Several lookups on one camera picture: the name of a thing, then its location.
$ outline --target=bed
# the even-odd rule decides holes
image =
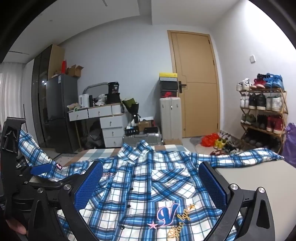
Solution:
[[[165,145],[154,146],[153,151],[170,151],[170,152],[185,152],[188,150],[181,145]],[[97,149],[87,150],[79,153],[67,163],[60,163],[64,167],[71,166],[73,163],[87,163],[98,158],[108,158],[118,155],[119,148],[115,149]],[[45,157],[41,162],[47,162],[48,157]],[[290,195],[295,195],[291,177],[295,176],[295,170],[283,160],[268,161],[260,165],[245,168],[218,168],[225,179],[229,183],[236,183],[243,189],[256,190],[262,186],[266,189],[273,211],[276,240],[284,240],[295,224],[296,208],[291,207],[289,203],[283,205],[283,199],[289,198]]]

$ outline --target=ceiling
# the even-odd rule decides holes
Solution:
[[[27,63],[51,44],[116,19],[152,16],[153,24],[212,26],[238,0],[57,0],[35,18],[4,61]]]
[[[152,0],[153,24],[210,27],[238,0]]]
[[[14,42],[4,61],[27,63],[51,44],[112,20],[138,16],[137,0],[57,0]]]

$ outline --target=door handle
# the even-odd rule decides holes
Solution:
[[[187,86],[186,84],[182,84],[181,81],[179,81],[179,93],[182,93],[182,87]]]

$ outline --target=red sneaker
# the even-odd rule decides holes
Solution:
[[[280,115],[274,117],[274,133],[281,134],[283,131],[283,118]]]
[[[274,118],[272,115],[267,117],[267,126],[266,130],[272,132],[274,127]]]
[[[251,89],[265,89],[264,85],[266,84],[266,81],[261,79],[254,79],[254,84],[251,85]]]

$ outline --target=embroidered star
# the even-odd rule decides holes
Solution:
[[[192,208],[195,208],[195,205],[194,205],[194,204],[190,204],[189,211],[190,211]]]
[[[158,223],[155,224],[154,221],[152,221],[152,223],[148,223],[148,225],[150,226],[149,229],[157,229],[157,228],[156,228],[156,225],[158,225]]]

